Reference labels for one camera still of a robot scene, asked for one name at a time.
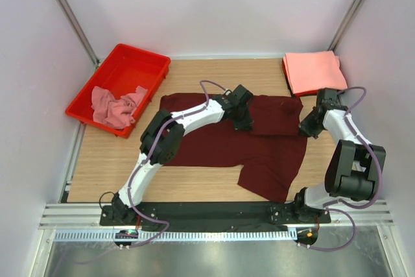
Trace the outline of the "dark maroon t shirt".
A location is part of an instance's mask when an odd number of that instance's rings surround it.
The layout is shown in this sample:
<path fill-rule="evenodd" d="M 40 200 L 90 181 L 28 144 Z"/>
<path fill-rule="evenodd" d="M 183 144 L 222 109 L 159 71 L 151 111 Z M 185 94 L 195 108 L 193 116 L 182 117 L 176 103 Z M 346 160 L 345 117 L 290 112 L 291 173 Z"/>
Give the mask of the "dark maroon t shirt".
<path fill-rule="evenodd" d="M 187 134 L 170 166 L 242 167 L 238 185 L 274 202 L 285 202 L 302 165 L 307 138 L 300 135 L 299 98 L 256 95 L 249 107 L 251 131 L 230 120 Z"/>

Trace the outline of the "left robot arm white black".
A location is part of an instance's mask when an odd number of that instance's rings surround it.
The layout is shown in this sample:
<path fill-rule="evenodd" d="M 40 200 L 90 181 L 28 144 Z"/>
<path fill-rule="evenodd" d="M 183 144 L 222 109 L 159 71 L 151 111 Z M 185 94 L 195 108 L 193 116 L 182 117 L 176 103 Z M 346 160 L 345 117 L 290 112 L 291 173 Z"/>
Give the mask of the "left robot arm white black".
<path fill-rule="evenodd" d="M 113 194 L 110 205 L 101 206 L 101 226 L 133 224 L 137 217 L 169 227 L 167 221 L 146 216 L 138 210 L 143 195 L 157 171 L 177 155 L 184 137 L 207 125 L 230 120 L 236 130 L 251 130 L 249 106 L 254 95 L 244 86 L 210 97 L 186 110 L 159 110 L 142 133 L 139 156 L 125 185 Z"/>

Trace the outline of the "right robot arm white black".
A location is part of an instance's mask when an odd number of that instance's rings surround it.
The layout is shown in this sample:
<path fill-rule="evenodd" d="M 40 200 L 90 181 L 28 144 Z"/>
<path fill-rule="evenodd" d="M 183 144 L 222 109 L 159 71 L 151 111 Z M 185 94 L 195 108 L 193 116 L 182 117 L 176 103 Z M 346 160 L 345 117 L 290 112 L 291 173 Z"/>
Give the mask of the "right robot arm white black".
<path fill-rule="evenodd" d="M 301 189 L 294 198 L 293 217 L 311 222 L 334 204 L 363 210 L 373 205 L 383 187 L 386 151 L 366 139 L 353 122 L 351 108 L 339 102 L 342 91 L 324 88 L 316 95 L 313 110 L 300 123 L 300 134 L 318 138 L 330 133 L 336 144 L 324 182 Z"/>

